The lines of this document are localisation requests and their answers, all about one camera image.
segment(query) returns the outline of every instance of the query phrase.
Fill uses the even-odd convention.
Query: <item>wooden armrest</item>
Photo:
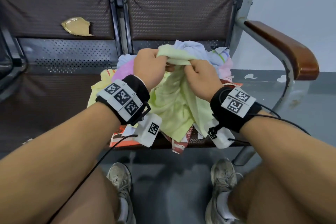
[[[287,56],[292,64],[295,80],[313,81],[317,78],[319,65],[306,46],[260,21],[245,21],[244,24]]]

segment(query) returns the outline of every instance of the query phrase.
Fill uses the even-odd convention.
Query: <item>white wall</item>
[[[248,18],[306,45],[321,71],[336,72],[336,0],[253,0]],[[233,62],[236,69],[283,70],[280,61],[246,33]]]

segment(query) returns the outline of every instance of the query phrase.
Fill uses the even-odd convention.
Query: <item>forearm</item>
[[[308,211],[336,221],[334,147],[267,117],[253,118],[240,132],[298,202]]]
[[[56,211],[93,167],[119,125],[107,106],[95,103],[2,159],[3,223],[23,223],[46,209]]]

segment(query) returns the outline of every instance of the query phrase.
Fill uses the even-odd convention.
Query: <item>wrist strap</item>
[[[99,91],[96,98],[96,102],[105,104],[114,112],[122,125],[135,125],[143,120],[151,110],[148,100],[149,92],[145,84],[134,75],[115,80]]]
[[[257,114],[262,109],[255,100],[239,87],[225,86],[219,89],[210,102],[213,116],[219,122],[212,133],[222,127],[239,133],[242,126],[253,118],[246,114]]]

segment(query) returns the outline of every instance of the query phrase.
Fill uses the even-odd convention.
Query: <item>yellow cloth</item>
[[[100,73],[101,81],[97,82],[95,85],[91,86],[92,92],[87,103],[87,107],[93,105],[96,102],[96,94],[101,91],[103,88],[111,84],[111,79],[114,76],[116,70],[114,69],[105,69]]]
[[[175,71],[150,92],[151,112],[162,118],[160,129],[180,142],[195,122],[206,137],[204,125],[213,118],[210,103],[194,95],[183,70],[195,57],[169,44],[160,46],[157,56],[167,56],[167,62],[176,65]]]

